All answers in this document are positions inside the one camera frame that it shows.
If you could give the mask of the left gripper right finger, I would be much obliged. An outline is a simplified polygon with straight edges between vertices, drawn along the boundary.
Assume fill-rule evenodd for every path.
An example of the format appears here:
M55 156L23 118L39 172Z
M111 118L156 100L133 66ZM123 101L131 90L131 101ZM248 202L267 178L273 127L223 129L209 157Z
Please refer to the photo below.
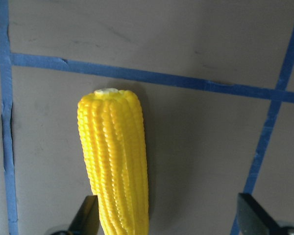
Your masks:
M294 226L279 225L249 193L237 196L237 221L243 235L294 235Z

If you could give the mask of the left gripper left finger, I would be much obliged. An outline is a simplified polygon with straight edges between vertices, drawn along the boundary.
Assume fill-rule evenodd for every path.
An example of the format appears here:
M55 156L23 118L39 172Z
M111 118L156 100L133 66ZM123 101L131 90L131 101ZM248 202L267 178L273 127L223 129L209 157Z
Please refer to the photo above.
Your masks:
M97 235L99 230L98 197L86 196L67 229L49 235Z

